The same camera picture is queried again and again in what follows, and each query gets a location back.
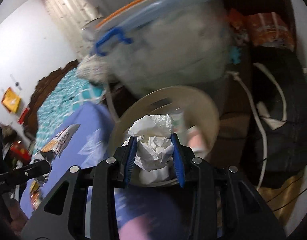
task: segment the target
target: red object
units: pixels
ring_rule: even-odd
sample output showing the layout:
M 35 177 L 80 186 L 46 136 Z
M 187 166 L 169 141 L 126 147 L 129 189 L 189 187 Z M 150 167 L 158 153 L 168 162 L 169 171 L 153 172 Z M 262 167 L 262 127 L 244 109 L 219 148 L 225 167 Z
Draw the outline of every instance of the red object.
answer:
M 31 160 L 27 149 L 21 142 L 14 142 L 10 147 L 10 153 L 13 157 L 20 160 L 24 165 L 29 164 Z
M 19 118 L 19 120 L 18 120 L 18 123 L 19 123 L 19 124 L 23 124 L 24 118 L 26 117 L 26 115 L 27 115 L 27 113 L 29 112 L 29 110 L 30 110 L 29 107 L 26 107 L 26 108 L 23 110 L 23 112 L 21 113 L 20 118 Z

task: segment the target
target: dark bag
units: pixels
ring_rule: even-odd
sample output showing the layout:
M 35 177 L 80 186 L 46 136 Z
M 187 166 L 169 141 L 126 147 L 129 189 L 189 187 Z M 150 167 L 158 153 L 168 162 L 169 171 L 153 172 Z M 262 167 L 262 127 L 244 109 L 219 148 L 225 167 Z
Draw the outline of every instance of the dark bag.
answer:
M 273 130 L 264 120 L 268 159 L 262 186 L 280 188 L 291 176 L 307 165 L 307 81 L 296 54 L 287 49 L 259 47 L 252 61 L 260 62 L 280 85 L 287 103 L 286 123 Z M 277 87 L 256 67 L 253 68 L 252 94 L 255 105 L 262 101 L 270 117 L 281 120 L 283 103 Z M 251 119 L 241 166 L 248 179 L 257 185 L 263 164 L 263 141 Z

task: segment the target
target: orange rim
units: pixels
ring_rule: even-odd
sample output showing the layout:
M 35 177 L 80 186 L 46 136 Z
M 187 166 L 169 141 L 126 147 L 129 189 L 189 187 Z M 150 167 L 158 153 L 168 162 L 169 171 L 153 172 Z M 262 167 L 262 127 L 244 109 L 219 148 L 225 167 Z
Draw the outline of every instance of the orange rim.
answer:
M 121 12 L 123 12 L 124 10 L 136 5 L 137 3 L 140 3 L 144 0 L 134 0 L 133 2 L 125 5 L 124 7 L 120 8 L 119 10 L 115 11 L 114 13 L 112 13 L 111 15 L 109 15 L 107 18 L 103 19 L 101 22 L 99 22 L 97 24 L 97 26 L 95 27 L 96 29 L 98 29 L 99 27 L 101 27 L 103 24 L 105 24 L 107 21 L 109 21 L 110 19 L 112 19 L 113 17 L 115 17 L 116 15 L 120 14 Z

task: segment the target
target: turquoise blanket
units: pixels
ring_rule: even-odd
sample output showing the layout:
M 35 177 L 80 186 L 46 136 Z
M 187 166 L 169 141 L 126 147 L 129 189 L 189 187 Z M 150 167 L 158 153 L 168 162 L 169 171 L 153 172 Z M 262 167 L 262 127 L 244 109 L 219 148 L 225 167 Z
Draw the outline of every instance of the turquoise blanket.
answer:
M 79 106 L 87 101 L 98 104 L 102 97 L 103 88 L 77 78 L 76 69 L 69 71 L 37 111 L 36 148 L 44 147 L 55 129 Z

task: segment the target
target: torn food wrapper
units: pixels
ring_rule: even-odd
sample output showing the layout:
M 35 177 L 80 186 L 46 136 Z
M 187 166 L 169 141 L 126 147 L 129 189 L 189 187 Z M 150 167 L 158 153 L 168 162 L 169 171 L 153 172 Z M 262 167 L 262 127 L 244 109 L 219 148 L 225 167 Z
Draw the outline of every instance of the torn food wrapper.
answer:
M 135 164 L 145 171 L 162 169 L 171 159 L 174 146 L 170 136 L 173 132 L 168 114 L 145 115 L 136 121 L 128 134 L 137 137 L 138 149 Z M 122 146 L 128 144 L 130 137 Z
M 51 166 L 52 161 L 57 156 L 60 157 L 63 150 L 67 147 L 79 126 L 80 124 L 72 124 L 63 129 L 60 133 L 57 133 L 41 150 L 38 150 L 34 157 L 34 163 L 40 160 L 46 160 Z M 48 175 L 49 174 L 44 174 L 39 176 L 35 178 L 35 181 L 43 187 L 43 184 L 48 181 Z

